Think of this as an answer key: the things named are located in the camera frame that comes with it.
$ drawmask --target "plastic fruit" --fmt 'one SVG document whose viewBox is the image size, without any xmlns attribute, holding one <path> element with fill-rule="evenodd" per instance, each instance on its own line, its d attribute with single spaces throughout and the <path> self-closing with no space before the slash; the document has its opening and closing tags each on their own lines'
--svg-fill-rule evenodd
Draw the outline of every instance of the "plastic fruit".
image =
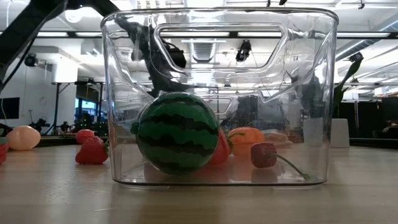
<svg viewBox="0 0 398 224">
<path fill-rule="evenodd" d="M 98 136 L 88 138 L 76 155 L 79 164 L 102 164 L 108 158 L 105 143 Z"/>
<path fill-rule="evenodd" d="M 7 159 L 8 144 L 6 138 L 0 138 L 0 164 Z"/>
<path fill-rule="evenodd" d="M 273 167 L 276 164 L 276 157 L 268 154 L 276 154 L 276 147 L 273 143 L 263 142 L 251 147 L 251 162 L 257 168 Z"/>
<path fill-rule="evenodd" d="M 222 129 L 219 131 L 218 145 L 216 152 L 211 158 L 209 164 L 222 164 L 224 163 L 229 155 L 231 154 L 231 149 L 229 148 L 228 141 Z"/>
<path fill-rule="evenodd" d="M 89 129 L 83 129 L 77 132 L 76 141 L 78 144 L 83 144 L 88 138 L 94 137 L 94 131 Z"/>
<path fill-rule="evenodd" d="M 132 124 L 141 154 L 165 174 L 192 173 L 209 163 L 217 148 L 218 120 L 198 96 L 166 93 L 145 107 Z"/>
<path fill-rule="evenodd" d="M 235 156 L 250 156 L 253 144 L 266 141 L 263 133 L 256 128 L 236 128 L 228 133 L 228 137 Z"/>
<path fill-rule="evenodd" d="M 31 150 L 40 142 L 40 133 L 29 126 L 14 128 L 6 136 L 8 146 L 13 150 Z"/>
</svg>

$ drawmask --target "green striped watermelon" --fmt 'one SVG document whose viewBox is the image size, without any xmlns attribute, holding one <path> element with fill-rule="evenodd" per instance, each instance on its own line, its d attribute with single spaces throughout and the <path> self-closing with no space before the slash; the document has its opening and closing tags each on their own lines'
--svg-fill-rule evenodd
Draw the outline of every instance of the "green striped watermelon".
<svg viewBox="0 0 398 224">
<path fill-rule="evenodd" d="M 166 174 L 189 174 L 212 158 L 218 143 L 218 121 L 199 97 L 173 92 L 156 98 L 132 125 L 139 150 Z"/>
</svg>

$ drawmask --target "red tomato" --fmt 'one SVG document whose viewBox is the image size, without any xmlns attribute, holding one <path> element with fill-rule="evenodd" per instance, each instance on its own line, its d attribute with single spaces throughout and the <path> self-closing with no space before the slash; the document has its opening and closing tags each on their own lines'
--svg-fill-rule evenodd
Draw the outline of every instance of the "red tomato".
<svg viewBox="0 0 398 224">
<path fill-rule="evenodd" d="M 83 129 L 77 132 L 76 141 L 78 144 L 83 144 L 90 137 L 94 137 L 94 131 L 89 129 Z"/>
<path fill-rule="evenodd" d="M 229 148 L 228 141 L 222 129 L 219 131 L 218 135 L 218 145 L 216 152 L 211 158 L 209 164 L 222 164 L 224 163 L 229 155 L 231 154 L 231 149 Z"/>
</svg>

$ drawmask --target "cherry stem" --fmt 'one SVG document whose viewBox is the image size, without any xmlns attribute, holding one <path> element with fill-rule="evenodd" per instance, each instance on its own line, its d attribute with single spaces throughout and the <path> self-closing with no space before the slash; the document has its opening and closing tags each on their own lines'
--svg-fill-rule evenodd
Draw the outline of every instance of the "cherry stem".
<svg viewBox="0 0 398 224">
<path fill-rule="evenodd" d="M 309 180 L 311 178 L 309 174 L 303 173 L 299 168 L 297 168 L 295 165 L 293 165 L 290 161 L 288 161 L 285 157 L 281 155 L 275 153 L 268 153 L 266 157 L 272 157 L 272 156 L 285 161 L 289 166 L 293 167 L 293 169 L 295 169 L 304 178 L 304 180 Z"/>
</svg>

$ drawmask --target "pipe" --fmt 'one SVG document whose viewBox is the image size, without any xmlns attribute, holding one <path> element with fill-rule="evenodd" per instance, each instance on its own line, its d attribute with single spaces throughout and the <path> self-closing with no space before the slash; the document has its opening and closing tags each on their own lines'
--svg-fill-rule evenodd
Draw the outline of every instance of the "pipe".
<svg viewBox="0 0 398 224">
<path fill-rule="evenodd" d="M 386 21 L 379 24 L 372 31 L 379 32 L 395 32 L 398 31 L 398 14 L 388 18 Z M 346 45 L 340 47 L 336 50 L 336 62 L 348 58 L 349 56 L 369 47 L 377 42 L 380 39 L 368 39 L 368 40 L 353 40 Z"/>
</svg>

